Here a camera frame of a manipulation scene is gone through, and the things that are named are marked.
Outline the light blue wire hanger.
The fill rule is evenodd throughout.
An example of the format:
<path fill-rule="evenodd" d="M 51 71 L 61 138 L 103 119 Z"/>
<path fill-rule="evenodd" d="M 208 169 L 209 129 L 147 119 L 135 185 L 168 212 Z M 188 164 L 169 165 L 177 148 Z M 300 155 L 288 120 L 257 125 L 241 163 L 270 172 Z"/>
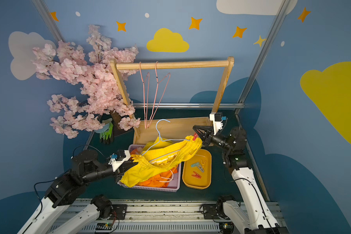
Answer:
<path fill-rule="evenodd" d="M 193 135 L 193 124 L 191 118 L 161 119 L 156 120 L 149 128 L 145 129 L 144 122 L 142 122 L 136 131 L 133 144 L 145 145 L 157 138 L 171 141 L 183 140 L 187 136 Z"/>

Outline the teal clothespin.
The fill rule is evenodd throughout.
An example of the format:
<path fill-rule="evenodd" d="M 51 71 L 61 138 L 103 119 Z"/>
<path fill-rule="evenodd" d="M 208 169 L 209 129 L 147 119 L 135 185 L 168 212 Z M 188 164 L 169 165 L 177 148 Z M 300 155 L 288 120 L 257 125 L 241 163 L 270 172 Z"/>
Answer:
<path fill-rule="evenodd" d="M 202 168 L 201 164 L 199 162 L 193 163 L 191 167 L 197 167 L 197 168 Z"/>

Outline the pink wire hanger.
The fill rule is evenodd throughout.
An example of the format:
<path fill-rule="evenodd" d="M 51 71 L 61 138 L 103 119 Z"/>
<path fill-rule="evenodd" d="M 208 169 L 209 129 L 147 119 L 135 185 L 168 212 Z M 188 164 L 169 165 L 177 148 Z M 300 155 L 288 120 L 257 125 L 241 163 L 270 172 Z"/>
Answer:
<path fill-rule="evenodd" d="M 143 88 L 143 113 L 144 113 L 144 128 L 147 129 L 148 127 L 148 88 L 149 88 L 149 81 L 150 81 L 150 73 L 146 74 L 144 78 L 142 69 L 141 69 L 141 62 L 139 63 L 139 73 L 142 82 Z"/>
<path fill-rule="evenodd" d="M 167 89 L 167 86 L 169 84 L 169 81 L 170 81 L 170 78 L 171 78 L 171 73 L 168 73 L 165 77 L 163 77 L 162 79 L 159 79 L 159 76 L 158 76 L 158 64 L 159 62 L 156 61 L 155 63 L 155 75 L 156 75 L 156 82 L 157 82 L 157 86 L 156 86 L 156 92 L 155 92 L 155 97 L 154 97 L 154 102 L 153 102 L 153 107 L 152 107 L 152 112 L 151 112 L 151 116 L 150 116 L 150 124 L 152 123 L 156 113 L 157 113 L 157 110 L 159 109 L 159 106 L 160 106 L 160 103 L 164 97 L 164 94 L 165 94 L 165 91 Z M 158 97 L 158 94 L 159 94 L 159 87 L 160 87 L 160 84 L 165 80 L 167 79 L 167 83 L 165 85 L 165 88 L 163 90 L 163 93 L 160 97 L 160 100 L 158 103 L 156 103 L 157 101 L 157 97 Z"/>

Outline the yellow shorts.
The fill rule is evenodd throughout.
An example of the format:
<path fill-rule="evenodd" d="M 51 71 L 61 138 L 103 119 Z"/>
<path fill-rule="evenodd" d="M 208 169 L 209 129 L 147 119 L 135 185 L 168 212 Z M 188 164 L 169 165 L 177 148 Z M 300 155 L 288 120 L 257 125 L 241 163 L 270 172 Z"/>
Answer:
<path fill-rule="evenodd" d="M 131 155 L 137 165 L 124 173 L 120 183 L 129 188 L 166 188 L 179 172 L 177 167 L 194 157 L 201 147 L 202 140 L 195 135 L 187 136 L 177 143 L 157 138 L 156 141 L 147 143 L 138 155 Z"/>

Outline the light orange shorts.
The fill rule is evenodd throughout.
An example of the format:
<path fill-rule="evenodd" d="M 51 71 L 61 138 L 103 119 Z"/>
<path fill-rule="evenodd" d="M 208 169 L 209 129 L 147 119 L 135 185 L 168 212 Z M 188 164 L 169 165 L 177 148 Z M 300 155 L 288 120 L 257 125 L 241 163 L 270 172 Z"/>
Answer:
<path fill-rule="evenodd" d="M 149 150 L 144 155 L 133 155 L 137 165 L 128 170 L 121 183 L 128 187 L 148 186 L 164 187 L 178 173 L 179 163 L 175 163 L 179 150 L 169 147 Z"/>

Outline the grey clothespin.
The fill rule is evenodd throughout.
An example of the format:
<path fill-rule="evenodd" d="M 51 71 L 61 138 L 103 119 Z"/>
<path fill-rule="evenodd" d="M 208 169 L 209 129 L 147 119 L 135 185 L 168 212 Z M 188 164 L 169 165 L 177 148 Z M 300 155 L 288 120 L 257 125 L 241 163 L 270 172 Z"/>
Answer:
<path fill-rule="evenodd" d="M 203 173 L 204 172 L 204 168 L 201 165 L 197 165 L 197 168 Z"/>

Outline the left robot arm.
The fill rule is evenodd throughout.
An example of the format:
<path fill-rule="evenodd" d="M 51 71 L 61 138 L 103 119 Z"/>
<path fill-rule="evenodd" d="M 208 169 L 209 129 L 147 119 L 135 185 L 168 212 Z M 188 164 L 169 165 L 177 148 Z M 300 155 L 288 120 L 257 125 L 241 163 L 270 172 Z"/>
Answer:
<path fill-rule="evenodd" d="M 125 172 L 136 166 L 128 150 L 119 150 L 107 163 L 98 161 L 95 150 L 86 149 L 71 158 L 72 168 L 51 181 L 40 204 L 19 230 L 20 234 L 46 234 L 86 188 L 95 181 L 115 177 L 119 181 Z M 125 218 L 127 207 L 116 209 L 104 195 L 95 196 L 90 204 L 68 221 L 53 230 L 54 234 L 76 234 L 86 225 L 98 219 L 112 219 L 119 225 Z"/>

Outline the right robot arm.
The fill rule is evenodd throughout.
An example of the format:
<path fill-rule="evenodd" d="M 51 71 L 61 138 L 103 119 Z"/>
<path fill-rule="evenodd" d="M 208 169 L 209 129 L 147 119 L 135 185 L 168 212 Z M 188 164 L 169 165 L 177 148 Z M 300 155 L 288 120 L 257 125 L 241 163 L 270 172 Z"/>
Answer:
<path fill-rule="evenodd" d="M 215 205 L 216 215 L 229 219 L 241 234 L 287 234 L 268 208 L 254 178 L 252 166 L 244 155 L 246 131 L 234 127 L 229 135 L 214 131 L 212 126 L 195 125 L 195 133 L 204 146 L 210 144 L 222 149 L 222 159 L 237 185 L 246 210 L 233 196 L 222 196 Z"/>

